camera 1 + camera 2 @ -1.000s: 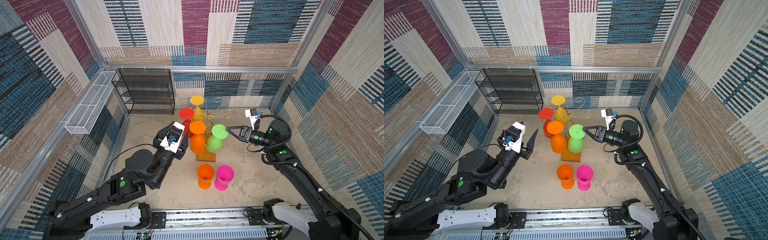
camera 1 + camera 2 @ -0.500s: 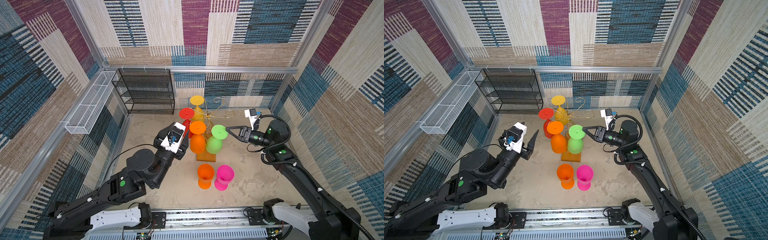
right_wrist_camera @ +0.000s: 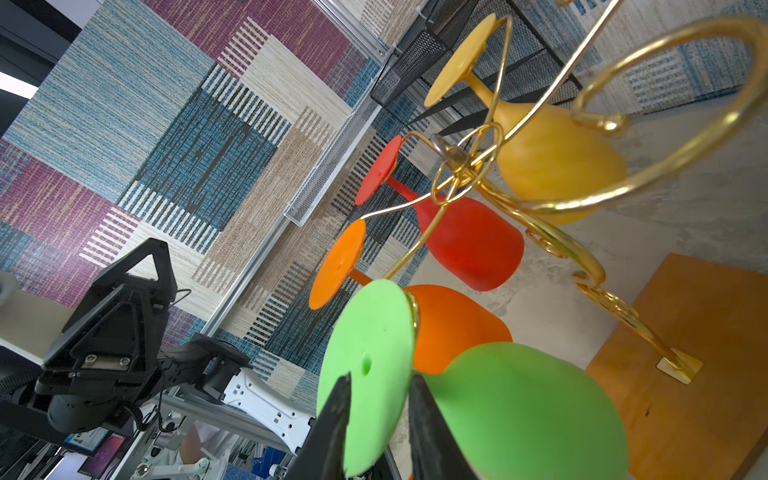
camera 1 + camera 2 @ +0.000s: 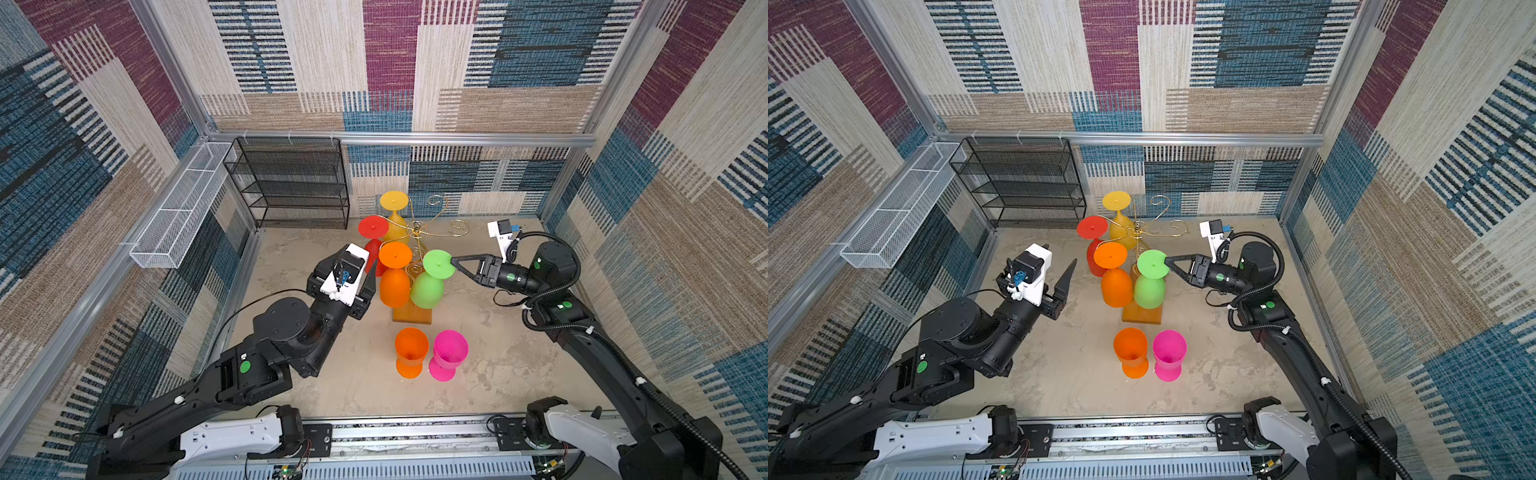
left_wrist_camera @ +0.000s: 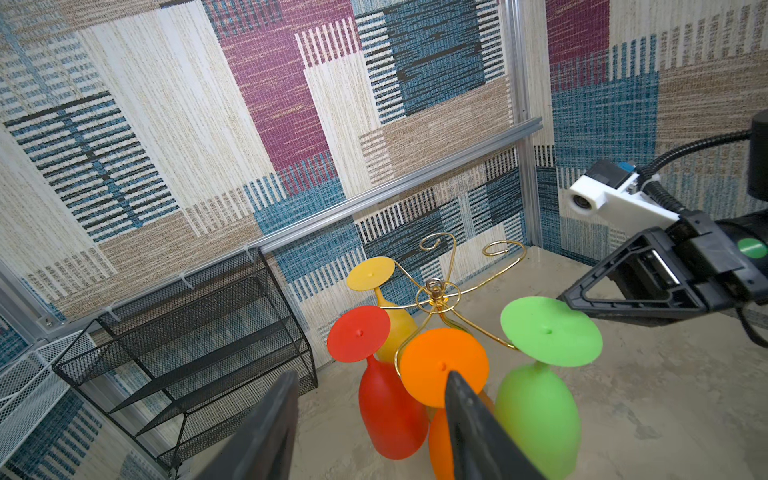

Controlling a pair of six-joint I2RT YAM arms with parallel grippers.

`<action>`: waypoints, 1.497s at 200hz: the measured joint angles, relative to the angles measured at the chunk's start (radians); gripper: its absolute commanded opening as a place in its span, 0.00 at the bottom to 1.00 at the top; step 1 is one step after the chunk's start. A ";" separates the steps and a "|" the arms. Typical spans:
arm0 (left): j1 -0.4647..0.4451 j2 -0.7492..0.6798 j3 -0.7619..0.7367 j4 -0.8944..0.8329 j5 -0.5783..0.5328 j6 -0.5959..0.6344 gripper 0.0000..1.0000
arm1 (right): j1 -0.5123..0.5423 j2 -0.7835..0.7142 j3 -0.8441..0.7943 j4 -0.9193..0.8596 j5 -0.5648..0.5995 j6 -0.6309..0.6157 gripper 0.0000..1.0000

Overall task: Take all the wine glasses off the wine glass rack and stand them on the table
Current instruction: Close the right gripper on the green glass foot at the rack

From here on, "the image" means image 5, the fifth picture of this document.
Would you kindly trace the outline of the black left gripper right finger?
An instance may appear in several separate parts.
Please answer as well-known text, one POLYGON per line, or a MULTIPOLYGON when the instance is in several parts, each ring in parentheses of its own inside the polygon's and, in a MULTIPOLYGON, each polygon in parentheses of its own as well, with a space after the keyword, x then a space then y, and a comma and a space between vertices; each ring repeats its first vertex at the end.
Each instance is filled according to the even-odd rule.
POLYGON ((545 479, 457 371, 445 407, 456 479, 545 479))

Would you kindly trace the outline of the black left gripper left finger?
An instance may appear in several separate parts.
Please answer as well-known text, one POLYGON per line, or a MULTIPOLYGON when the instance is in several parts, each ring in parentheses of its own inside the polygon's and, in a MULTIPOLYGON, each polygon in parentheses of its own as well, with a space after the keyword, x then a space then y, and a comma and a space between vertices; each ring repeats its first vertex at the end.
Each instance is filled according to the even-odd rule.
POLYGON ((287 479, 298 425, 298 374, 282 374, 199 479, 287 479))

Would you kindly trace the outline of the green wine glass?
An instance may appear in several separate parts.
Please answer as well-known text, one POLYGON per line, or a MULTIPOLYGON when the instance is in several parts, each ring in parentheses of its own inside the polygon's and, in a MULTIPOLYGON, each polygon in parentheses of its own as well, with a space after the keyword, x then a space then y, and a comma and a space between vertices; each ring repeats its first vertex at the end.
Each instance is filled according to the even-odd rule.
POLYGON ((555 367, 582 367, 601 354, 603 339, 584 313, 547 297, 509 303, 500 316, 509 342, 534 360, 508 372, 495 401, 495 417, 547 479, 568 477, 577 464, 581 420, 555 367))

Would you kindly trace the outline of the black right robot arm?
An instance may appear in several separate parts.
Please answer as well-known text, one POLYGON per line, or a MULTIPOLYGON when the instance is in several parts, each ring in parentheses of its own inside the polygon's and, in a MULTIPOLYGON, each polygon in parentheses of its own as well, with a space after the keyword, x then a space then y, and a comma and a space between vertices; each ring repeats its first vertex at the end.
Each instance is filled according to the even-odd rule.
POLYGON ((655 327, 767 302, 767 114, 748 129, 676 147, 649 165, 599 161, 566 193, 567 205, 627 239, 560 298, 595 318, 655 327), (733 143, 747 149, 744 195, 761 209, 713 219, 685 207, 660 170, 685 156, 733 143))

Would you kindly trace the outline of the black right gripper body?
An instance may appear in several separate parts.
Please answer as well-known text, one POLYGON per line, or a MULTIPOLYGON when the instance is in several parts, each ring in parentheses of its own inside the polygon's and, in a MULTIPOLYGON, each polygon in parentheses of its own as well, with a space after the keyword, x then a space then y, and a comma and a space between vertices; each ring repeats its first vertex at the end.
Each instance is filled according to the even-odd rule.
POLYGON ((687 211, 666 229, 635 235, 641 324, 661 326, 767 304, 767 212, 713 220, 687 211))

